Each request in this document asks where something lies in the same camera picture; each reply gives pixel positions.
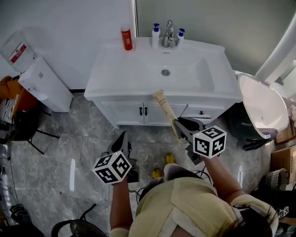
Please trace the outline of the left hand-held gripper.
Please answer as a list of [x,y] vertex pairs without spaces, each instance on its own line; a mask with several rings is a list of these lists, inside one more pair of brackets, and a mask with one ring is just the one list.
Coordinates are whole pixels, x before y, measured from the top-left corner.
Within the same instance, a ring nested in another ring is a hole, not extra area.
[[110,154],[96,160],[92,172],[104,184],[116,184],[125,177],[128,183],[139,182],[139,167],[136,159],[130,158],[131,151],[128,133],[124,131],[107,148]]

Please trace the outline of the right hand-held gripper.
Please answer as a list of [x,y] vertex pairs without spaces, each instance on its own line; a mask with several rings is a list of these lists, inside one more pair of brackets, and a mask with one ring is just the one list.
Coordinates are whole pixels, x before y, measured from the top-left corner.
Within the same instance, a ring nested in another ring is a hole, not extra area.
[[202,157],[211,159],[225,150],[227,133],[216,125],[205,129],[203,122],[187,117],[175,119],[174,125],[177,134],[190,144],[186,150],[194,165],[201,163]]

